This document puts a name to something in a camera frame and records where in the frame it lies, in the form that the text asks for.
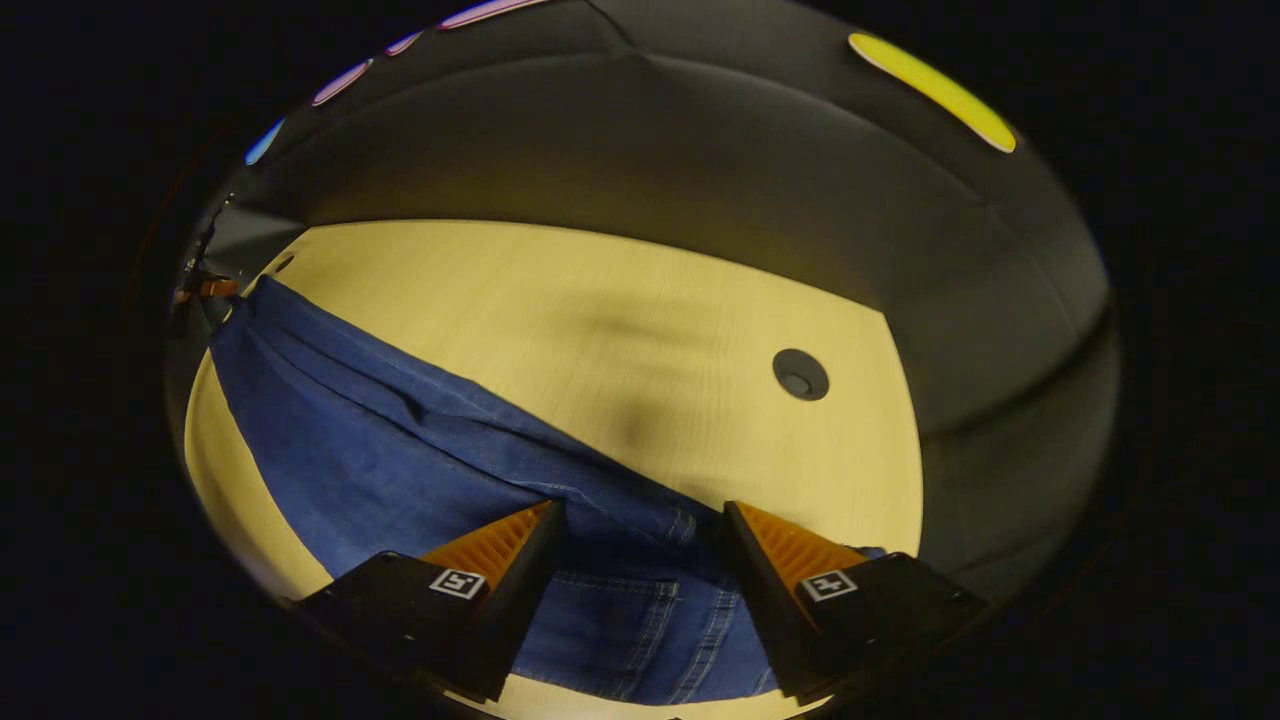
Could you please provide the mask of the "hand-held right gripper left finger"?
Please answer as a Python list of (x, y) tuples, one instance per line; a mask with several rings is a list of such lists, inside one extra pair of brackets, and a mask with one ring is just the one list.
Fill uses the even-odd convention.
[(415, 557), (381, 551), (298, 602), (301, 618), (398, 682), (500, 698), (556, 571), (564, 505), (548, 500)]

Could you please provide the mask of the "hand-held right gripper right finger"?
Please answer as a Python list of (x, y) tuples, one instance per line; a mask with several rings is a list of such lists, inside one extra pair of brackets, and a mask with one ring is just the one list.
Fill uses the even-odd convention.
[(724, 505), (722, 547), (778, 688), (800, 703), (904, 678), (989, 607), (909, 553), (872, 557), (745, 502)]

